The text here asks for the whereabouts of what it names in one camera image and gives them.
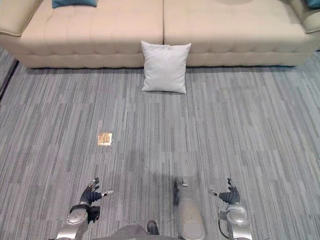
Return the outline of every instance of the metal arm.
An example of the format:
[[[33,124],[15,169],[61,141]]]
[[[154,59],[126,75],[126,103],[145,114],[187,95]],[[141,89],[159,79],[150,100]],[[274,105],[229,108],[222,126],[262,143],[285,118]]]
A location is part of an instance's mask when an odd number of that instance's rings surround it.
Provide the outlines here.
[[[240,205],[240,194],[232,179],[228,178],[227,180],[230,185],[228,187],[229,192],[218,193],[211,189],[209,190],[209,194],[219,197],[228,204],[226,210],[219,210],[218,224],[220,229],[220,220],[227,221],[229,236],[225,236],[222,232],[221,234],[230,240],[252,240],[247,211]]]
[[[95,222],[100,216],[100,207],[91,206],[94,201],[108,196],[114,191],[104,193],[95,192],[99,186],[99,178],[95,177],[85,188],[80,197],[80,203],[74,205],[66,221],[57,235],[57,240],[80,240],[82,235],[88,230],[90,221]]]

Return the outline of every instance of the gray carpet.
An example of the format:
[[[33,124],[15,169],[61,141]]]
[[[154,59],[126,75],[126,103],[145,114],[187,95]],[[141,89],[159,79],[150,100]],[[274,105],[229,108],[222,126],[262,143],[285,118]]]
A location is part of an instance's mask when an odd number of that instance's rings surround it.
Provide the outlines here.
[[[224,239],[208,189],[232,177],[255,240],[320,239],[320,53],[305,65],[189,68],[187,94],[142,92],[142,69],[26,69],[0,105],[0,239],[56,236],[92,177],[115,194],[83,239],[158,222],[177,237],[176,176],[208,239]],[[97,146],[112,132],[110,147]]]
[[[6,74],[13,64],[15,58],[2,46],[0,46],[0,87],[2,86]]]

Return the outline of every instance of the small square object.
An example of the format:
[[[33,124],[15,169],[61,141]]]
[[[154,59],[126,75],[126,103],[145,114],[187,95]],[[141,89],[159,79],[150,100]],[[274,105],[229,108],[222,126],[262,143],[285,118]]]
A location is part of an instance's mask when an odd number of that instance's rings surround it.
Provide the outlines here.
[[[142,91],[165,91],[185,94],[186,65],[191,43],[157,45],[141,41],[144,56]]]
[[[98,146],[111,146],[112,133],[102,132],[98,135]]]

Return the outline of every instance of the cable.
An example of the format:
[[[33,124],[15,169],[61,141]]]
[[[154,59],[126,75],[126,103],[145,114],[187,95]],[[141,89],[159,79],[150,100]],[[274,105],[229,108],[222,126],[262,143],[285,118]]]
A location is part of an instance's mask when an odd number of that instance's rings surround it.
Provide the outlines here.
[[[221,230],[221,227],[220,227],[220,218],[218,219],[218,227],[219,227],[219,230],[220,230],[220,233],[222,234],[222,236],[224,236],[226,239],[229,239],[229,237],[226,236],[226,235],[222,232],[222,230]]]

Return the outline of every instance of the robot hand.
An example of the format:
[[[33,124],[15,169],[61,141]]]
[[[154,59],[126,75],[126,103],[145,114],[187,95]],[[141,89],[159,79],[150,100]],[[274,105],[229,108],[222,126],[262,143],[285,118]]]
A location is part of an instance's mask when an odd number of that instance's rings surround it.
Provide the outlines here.
[[[99,178],[95,177],[84,189],[80,197],[80,204],[74,205],[60,229],[57,240],[80,240],[82,235],[87,231],[88,224],[99,219],[100,207],[91,206],[94,201],[101,199],[103,196],[108,196],[114,191],[106,191],[104,193],[96,192]]]
[[[212,189],[209,189],[209,194],[219,197],[222,201],[227,204],[237,204],[240,202],[240,194],[237,187],[234,185],[231,178],[227,178],[228,184],[230,185],[229,192],[220,192],[219,194]]]
[[[80,204],[86,204],[91,206],[91,204],[94,201],[97,201],[101,199],[103,196],[108,196],[114,192],[113,190],[106,191],[104,193],[96,192],[96,190],[99,188],[99,186],[97,185],[98,183],[99,183],[98,177],[95,177],[89,183],[89,185],[84,189],[83,193],[81,194]]]

